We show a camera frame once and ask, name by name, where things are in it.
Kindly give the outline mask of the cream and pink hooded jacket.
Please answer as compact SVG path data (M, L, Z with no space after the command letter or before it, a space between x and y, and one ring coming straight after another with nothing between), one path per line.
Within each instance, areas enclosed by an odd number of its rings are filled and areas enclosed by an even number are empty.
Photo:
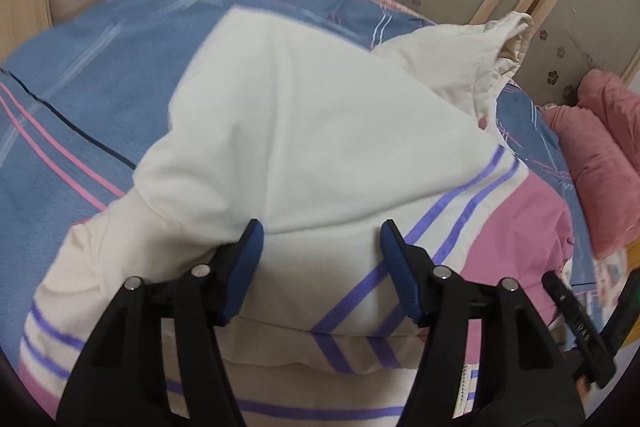
M529 16L437 25L373 50L264 11L230 10L192 58L169 129L131 190L75 225L35 292L18 373L58 410L91 329L127 277L169 281L265 230L218 343L251 426L389 426L426 334L378 247L405 240L465 279L520 282L544 321L544 272L570 263L564 200L506 145L499 93Z

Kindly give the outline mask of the floral pillow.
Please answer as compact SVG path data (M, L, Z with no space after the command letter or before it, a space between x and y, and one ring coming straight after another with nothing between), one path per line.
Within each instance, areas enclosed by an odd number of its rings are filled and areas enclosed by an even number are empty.
M628 277L627 249L594 262L597 292L602 308L614 308Z

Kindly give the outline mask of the rolled pink quilt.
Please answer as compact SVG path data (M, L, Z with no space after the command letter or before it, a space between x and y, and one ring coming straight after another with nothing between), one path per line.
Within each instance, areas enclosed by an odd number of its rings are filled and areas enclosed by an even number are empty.
M587 221L594 257L639 237L639 95L620 77L593 69L577 104L544 110L558 136Z

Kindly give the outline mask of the blue plaid bed sheet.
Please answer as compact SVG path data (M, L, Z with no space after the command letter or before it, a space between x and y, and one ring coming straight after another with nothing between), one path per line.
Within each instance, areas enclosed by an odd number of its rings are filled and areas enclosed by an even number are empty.
M23 44L1 77L1 346L52 323L32 295L67 230L132 184L180 75L234 6L365 46L426 26L390 0L105 0Z

